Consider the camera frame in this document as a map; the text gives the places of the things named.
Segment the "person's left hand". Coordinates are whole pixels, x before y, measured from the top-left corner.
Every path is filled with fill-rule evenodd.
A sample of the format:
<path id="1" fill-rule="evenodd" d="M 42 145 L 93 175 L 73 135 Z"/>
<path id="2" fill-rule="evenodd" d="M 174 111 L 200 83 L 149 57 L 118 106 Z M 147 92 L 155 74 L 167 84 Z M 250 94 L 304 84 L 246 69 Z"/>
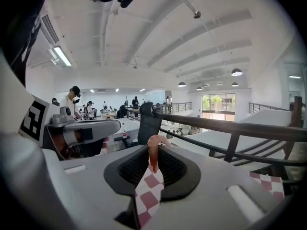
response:
<path id="1" fill-rule="evenodd" d="M 69 148 L 69 146 L 67 145 L 64 136 L 61 134 L 59 135 L 58 138 L 58 148 L 59 151 L 61 153 L 61 155 L 66 159 L 66 160 L 70 160 L 71 159 L 71 148 Z"/>

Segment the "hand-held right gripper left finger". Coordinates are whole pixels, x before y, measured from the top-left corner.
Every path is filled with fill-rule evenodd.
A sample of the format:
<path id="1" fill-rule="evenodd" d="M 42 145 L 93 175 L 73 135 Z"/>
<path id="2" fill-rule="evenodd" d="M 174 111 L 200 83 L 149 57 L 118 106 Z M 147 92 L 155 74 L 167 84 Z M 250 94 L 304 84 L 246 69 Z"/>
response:
<path id="1" fill-rule="evenodd" d="M 146 146 L 90 158 L 59 161 L 43 150 L 50 230 L 139 230 L 136 186 L 148 167 Z"/>

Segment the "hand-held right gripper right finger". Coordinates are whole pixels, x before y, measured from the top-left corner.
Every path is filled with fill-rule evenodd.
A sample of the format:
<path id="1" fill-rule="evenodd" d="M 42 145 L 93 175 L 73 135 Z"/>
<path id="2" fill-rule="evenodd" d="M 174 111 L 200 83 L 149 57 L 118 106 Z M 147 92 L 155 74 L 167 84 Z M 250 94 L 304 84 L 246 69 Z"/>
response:
<path id="1" fill-rule="evenodd" d="M 159 149 L 165 187 L 151 230 L 269 230 L 289 204 L 246 172 L 212 157 Z"/>

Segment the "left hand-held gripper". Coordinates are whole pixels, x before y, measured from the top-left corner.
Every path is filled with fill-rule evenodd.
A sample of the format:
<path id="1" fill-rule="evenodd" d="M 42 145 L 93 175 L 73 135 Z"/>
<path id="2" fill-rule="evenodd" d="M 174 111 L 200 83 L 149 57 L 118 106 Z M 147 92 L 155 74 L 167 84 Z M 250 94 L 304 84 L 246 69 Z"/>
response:
<path id="1" fill-rule="evenodd" d="M 59 135 L 63 135 L 70 146 L 91 144 L 102 141 L 121 129 L 118 120 L 74 120 L 69 110 L 47 103 L 34 96 L 34 102 L 28 109 L 19 133 L 36 142 L 40 148 L 54 151 L 63 158 L 58 148 Z"/>

